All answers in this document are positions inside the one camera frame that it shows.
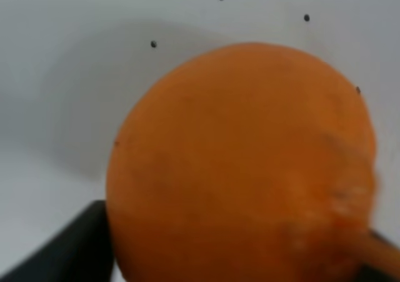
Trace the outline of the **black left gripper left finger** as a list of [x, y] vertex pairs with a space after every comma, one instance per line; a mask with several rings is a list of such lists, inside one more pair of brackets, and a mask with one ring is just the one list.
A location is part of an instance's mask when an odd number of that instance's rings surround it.
[[104, 201], [93, 201], [1, 281], [110, 281], [114, 253]]

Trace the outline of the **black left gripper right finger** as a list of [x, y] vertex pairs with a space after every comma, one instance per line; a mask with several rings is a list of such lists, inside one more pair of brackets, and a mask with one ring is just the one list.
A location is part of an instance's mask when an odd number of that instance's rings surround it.
[[[383, 235], [378, 233], [375, 230], [371, 231], [373, 237], [382, 241], [385, 244], [390, 244], [396, 249], [399, 249], [399, 246], [385, 238]], [[399, 279], [393, 278], [387, 273], [384, 273], [380, 269], [373, 268], [369, 265], [363, 265], [361, 269], [358, 271], [356, 275], [356, 282], [398, 282]]]

